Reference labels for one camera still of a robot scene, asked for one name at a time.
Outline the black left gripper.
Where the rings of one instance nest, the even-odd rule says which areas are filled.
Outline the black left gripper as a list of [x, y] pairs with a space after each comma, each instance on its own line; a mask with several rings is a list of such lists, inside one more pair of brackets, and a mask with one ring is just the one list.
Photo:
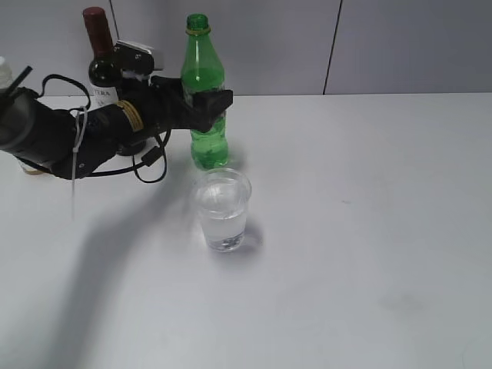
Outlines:
[[122, 142], [140, 142], [168, 130], [209, 132], [232, 105], [230, 89], [201, 91], [191, 95], [191, 107], [185, 102], [181, 80], [153, 76], [139, 81], [125, 78], [120, 102], [128, 107], [127, 122], [118, 127]]

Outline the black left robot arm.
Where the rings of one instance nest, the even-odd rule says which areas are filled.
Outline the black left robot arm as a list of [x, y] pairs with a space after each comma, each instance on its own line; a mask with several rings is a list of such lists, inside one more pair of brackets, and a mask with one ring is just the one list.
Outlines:
[[[1, 93], [1, 150], [27, 165], [67, 180], [136, 172], [165, 156], [174, 130], [206, 133], [233, 103], [228, 89], [193, 94], [190, 103], [178, 78], [136, 81], [122, 100], [100, 108], [52, 109], [17, 83]], [[98, 167], [121, 148], [153, 138], [141, 162], [114, 171]]]

